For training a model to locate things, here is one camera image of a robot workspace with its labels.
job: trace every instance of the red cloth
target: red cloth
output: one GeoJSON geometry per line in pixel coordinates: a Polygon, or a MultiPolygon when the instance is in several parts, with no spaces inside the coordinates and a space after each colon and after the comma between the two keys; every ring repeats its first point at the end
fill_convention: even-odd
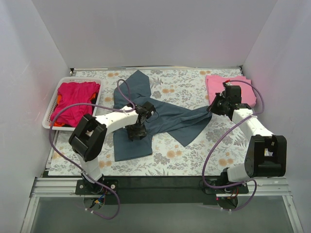
{"type": "MultiPolygon", "coordinates": [[[[95,82],[62,83],[58,88],[58,95],[62,98],[51,115],[51,120],[65,107],[74,103],[91,103],[91,97],[99,92],[100,85],[95,82]]],[[[63,112],[57,119],[58,123],[65,123],[76,127],[85,114],[92,114],[92,106],[74,106],[63,112]]]]}

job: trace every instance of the floral mat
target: floral mat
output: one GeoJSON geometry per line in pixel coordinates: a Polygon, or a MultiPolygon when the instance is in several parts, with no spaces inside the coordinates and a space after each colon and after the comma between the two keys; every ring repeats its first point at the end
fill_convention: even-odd
{"type": "MultiPolygon", "coordinates": [[[[188,109],[208,106],[205,76],[216,74],[223,77],[241,75],[239,69],[179,69],[179,70],[141,70],[149,76],[151,97],[188,109]]],[[[113,107],[113,91],[118,79],[127,79],[135,70],[119,71],[80,71],[76,76],[101,78],[103,90],[100,104],[113,107]]],[[[109,111],[98,109],[96,115],[109,111]]],[[[100,168],[105,176],[198,176],[202,174],[205,158],[221,137],[234,124],[225,116],[213,115],[212,120],[199,136],[188,146],[183,147],[168,133],[153,137],[153,154],[128,161],[115,162],[113,134],[105,138],[99,155],[100,168]]],[[[67,157],[80,164],[72,151],[68,139],[72,132],[60,131],[56,146],[67,157]]],[[[240,129],[235,129],[216,148],[206,169],[206,175],[219,175],[226,168],[244,162],[247,139],[240,129]]],[[[49,175],[79,176],[74,165],[61,158],[56,152],[52,156],[49,175]]]]}

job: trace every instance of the glass panel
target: glass panel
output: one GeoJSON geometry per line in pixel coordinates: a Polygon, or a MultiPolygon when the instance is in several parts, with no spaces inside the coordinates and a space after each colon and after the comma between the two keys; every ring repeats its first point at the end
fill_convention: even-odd
{"type": "MultiPolygon", "coordinates": [[[[239,202],[248,197],[239,197],[239,202]]],[[[105,220],[78,206],[83,198],[40,198],[33,233],[291,233],[282,197],[254,197],[244,209],[234,213],[202,207],[201,204],[124,204],[119,215],[105,220]]],[[[100,213],[112,215],[114,205],[100,213]]]]}

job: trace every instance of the folded pink clothing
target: folded pink clothing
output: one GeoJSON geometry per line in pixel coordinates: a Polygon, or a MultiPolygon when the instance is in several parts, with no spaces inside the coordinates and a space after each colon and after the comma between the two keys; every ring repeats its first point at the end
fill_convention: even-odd
{"type": "MultiPolygon", "coordinates": [[[[216,93],[223,92],[224,90],[223,82],[225,82],[226,80],[243,80],[251,84],[251,81],[246,79],[245,76],[237,76],[235,78],[224,78],[219,75],[207,75],[205,79],[205,84],[210,104],[214,101],[216,93]]],[[[256,96],[253,92],[252,87],[245,83],[238,83],[238,82],[234,82],[233,85],[239,85],[241,87],[242,103],[247,103],[249,106],[254,107],[256,104],[256,96]]]]}
{"type": "MultiPolygon", "coordinates": [[[[95,82],[84,83],[62,83],[58,88],[58,95],[62,98],[51,114],[51,120],[65,107],[74,103],[91,103],[91,97],[99,92],[100,85],[95,82]]],[[[89,105],[78,105],[63,112],[57,119],[58,123],[65,123],[76,127],[85,114],[92,114],[92,107],[89,105]]]]}

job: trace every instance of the wire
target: wire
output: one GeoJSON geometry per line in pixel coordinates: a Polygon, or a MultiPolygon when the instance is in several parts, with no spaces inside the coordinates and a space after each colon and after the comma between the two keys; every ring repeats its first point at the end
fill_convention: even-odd
{"type": "Polygon", "coordinates": [[[89,207],[90,209],[92,209],[95,206],[95,204],[96,204],[95,201],[96,201],[96,199],[93,200],[92,205],[89,207]]]}
{"type": "Polygon", "coordinates": [[[117,81],[117,88],[118,88],[118,91],[119,91],[120,94],[132,105],[132,109],[130,109],[130,110],[125,110],[125,111],[124,111],[124,110],[114,109],[114,108],[108,108],[108,107],[105,107],[105,106],[101,106],[101,105],[97,105],[97,104],[92,104],[92,103],[75,103],[75,104],[69,105],[69,106],[65,107],[64,109],[62,109],[62,110],[55,116],[55,118],[53,119],[53,121],[52,121],[52,123],[51,123],[51,126],[50,126],[50,129],[49,129],[49,141],[50,141],[50,144],[51,144],[52,148],[53,148],[61,157],[63,157],[65,160],[69,161],[70,163],[72,163],[72,164],[74,164],[76,167],[78,167],[78,168],[82,171],[82,173],[84,173],[85,176],[87,176],[91,181],[93,181],[94,183],[98,184],[99,186],[105,188],[105,189],[108,190],[110,193],[112,193],[113,195],[115,195],[115,197],[116,197],[116,199],[117,199],[117,202],[118,202],[118,209],[117,209],[117,211],[115,212],[115,214],[114,214],[113,216],[104,216],[104,215],[102,215],[102,214],[100,214],[100,213],[97,213],[97,212],[95,212],[95,211],[92,211],[90,208],[86,208],[87,210],[92,211],[92,213],[94,213],[94,214],[96,214],[96,215],[98,215],[98,216],[100,216],[100,217],[102,217],[102,218],[104,218],[104,219],[113,219],[113,218],[115,218],[115,217],[118,215],[118,213],[119,213],[119,211],[120,211],[120,205],[121,205],[121,203],[120,203],[120,198],[118,197],[117,193],[116,193],[113,189],[111,189],[110,187],[108,187],[108,186],[106,186],[106,185],[104,185],[104,184],[102,184],[102,183],[100,183],[100,182],[94,180],[92,177],[90,177],[90,176],[86,173],[86,171],[83,170],[83,168],[82,168],[80,165],[78,165],[76,162],[72,161],[70,158],[66,157],[65,155],[63,155],[63,154],[56,148],[56,146],[53,144],[53,139],[52,139],[52,128],[53,128],[53,125],[54,125],[54,123],[56,122],[57,118],[58,118],[63,112],[65,112],[66,110],[68,110],[69,108],[74,107],[74,106],[89,105],[89,106],[98,107],[98,108],[103,108],[103,109],[107,109],[107,110],[111,110],[111,111],[115,111],[115,112],[119,112],[119,113],[123,113],[123,112],[124,112],[124,113],[129,113],[129,112],[134,111],[134,110],[135,110],[135,104],[134,104],[129,98],[127,98],[127,97],[122,93],[122,91],[121,91],[121,89],[120,89],[120,87],[119,87],[119,82],[120,82],[120,81],[123,81],[123,82],[126,84],[129,98],[131,97],[130,88],[129,88],[129,86],[128,86],[128,84],[127,84],[127,82],[126,82],[125,80],[119,79],[119,80],[117,81]]]}
{"type": "Polygon", "coordinates": [[[154,119],[154,120],[152,120],[152,121],[147,121],[147,120],[146,120],[146,122],[147,122],[147,123],[151,123],[151,122],[153,122],[153,121],[157,120],[157,119],[159,118],[159,116],[160,116],[160,115],[159,115],[159,113],[158,113],[158,112],[156,112],[156,113],[157,113],[157,118],[156,118],[156,119],[154,119]]]}
{"type": "Polygon", "coordinates": [[[252,193],[252,195],[250,196],[250,198],[248,199],[248,201],[246,203],[244,203],[242,206],[232,210],[232,211],[237,211],[237,210],[240,210],[242,209],[243,207],[245,207],[251,200],[252,198],[254,197],[255,195],[255,192],[257,190],[257,182],[254,180],[254,179],[249,179],[248,181],[242,181],[242,182],[237,182],[237,183],[232,183],[232,184],[227,184],[227,185],[223,185],[223,186],[212,186],[210,184],[208,184],[206,181],[205,181],[205,169],[206,169],[206,166],[207,166],[207,162],[209,160],[209,158],[211,157],[212,153],[214,152],[214,150],[216,149],[216,147],[219,145],[219,143],[231,132],[233,131],[235,128],[239,127],[241,124],[243,124],[244,122],[246,122],[247,120],[249,120],[250,118],[252,118],[254,115],[259,115],[261,113],[263,113],[264,111],[264,101],[263,101],[263,97],[261,95],[261,93],[259,92],[259,90],[257,88],[255,88],[252,84],[246,82],[246,81],[242,81],[242,80],[232,80],[232,81],[228,81],[230,83],[232,82],[241,82],[241,83],[245,83],[249,86],[251,86],[259,95],[260,97],[260,100],[261,100],[261,105],[262,105],[262,109],[261,111],[259,111],[258,113],[253,113],[252,115],[249,115],[247,116],[246,118],[244,118],[243,120],[241,120],[239,123],[237,123],[236,125],[234,125],[232,128],[230,128],[227,132],[224,133],[224,135],[222,135],[218,141],[215,143],[215,145],[212,147],[212,149],[209,151],[206,159],[205,159],[205,162],[204,162],[204,165],[203,165],[203,169],[202,169],[202,180],[204,182],[204,184],[207,186],[207,187],[210,187],[210,188],[214,188],[214,189],[220,189],[220,188],[229,188],[229,187],[234,187],[234,186],[237,186],[237,185],[240,185],[240,184],[244,184],[244,183],[247,183],[249,181],[253,181],[255,183],[255,189],[254,189],[254,192],[252,193]]]}
{"type": "Polygon", "coordinates": [[[104,193],[101,195],[101,197],[98,198],[97,200],[102,199],[102,198],[105,197],[105,196],[106,196],[106,192],[104,192],[104,193]]]}
{"type": "Polygon", "coordinates": [[[238,196],[238,194],[239,194],[239,188],[237,188],[237,193],[236,193],[236,195],[234,196],[234,198],[236,198],[236,197],[238,196]]]}
{"type": "Polygon", "coordinates": [[[106,196],[104,197],[104,201],[102,203],[102,206],[105,205],[105,202],[106,202],[106,196]]]}
{"type": "Polygon", "coordinates": [[[102,190],[103,190],[104,188],[102,187],[97,193],[93,193],[93,192],[91,192],[92,194],[99,194],[100,192],[102,192],[102,190]]]}
{"type": "Polygon", "coordinates": [[[231,199],[231,198],[232,198],[232,196],[233,196],[233,194],[234,194],[234,190],[232,191],[232,193],[231,193],[230,197],[227,197],[227,199],[231,199]]]}

